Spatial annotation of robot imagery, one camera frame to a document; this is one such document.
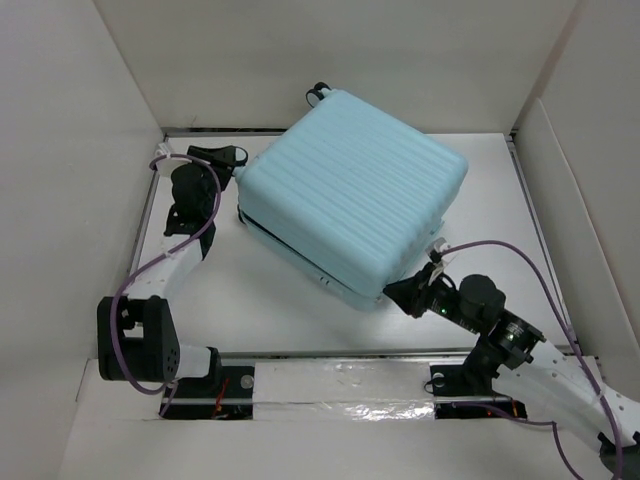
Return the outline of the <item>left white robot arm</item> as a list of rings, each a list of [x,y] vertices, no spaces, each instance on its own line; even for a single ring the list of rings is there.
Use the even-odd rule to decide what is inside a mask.
[[[222,387],[218,351],[179,339],[171,302],[210,252],[222,193],[247,160],[243,148],[229,145],[191,146],[184,154],[162,148],[151,162],[157,190],[168,198],[153,203],[139,265],[98,304],[102,379],[147,395],[183,387],[208,397]]]

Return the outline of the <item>light blue hard-shell suitcase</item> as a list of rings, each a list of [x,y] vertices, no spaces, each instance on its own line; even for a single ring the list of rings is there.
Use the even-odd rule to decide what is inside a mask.
[[[459,153],[318,83],[310,109],[236,174],[238,212],[268,248],[370,311],[437,236],[468,172]]]

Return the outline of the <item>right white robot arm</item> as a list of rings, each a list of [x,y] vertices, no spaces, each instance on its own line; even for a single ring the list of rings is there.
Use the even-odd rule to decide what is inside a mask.
[[[469,275],[455,286],[429,263],[384,293],[411,317],[433,312],[477,337],[462,364],[432,367],[434,395],[510,397],[538,407],[596,451],[615,478],[638,478],[638,402],[605,386],[578,358],[508,311],[489,277]]]

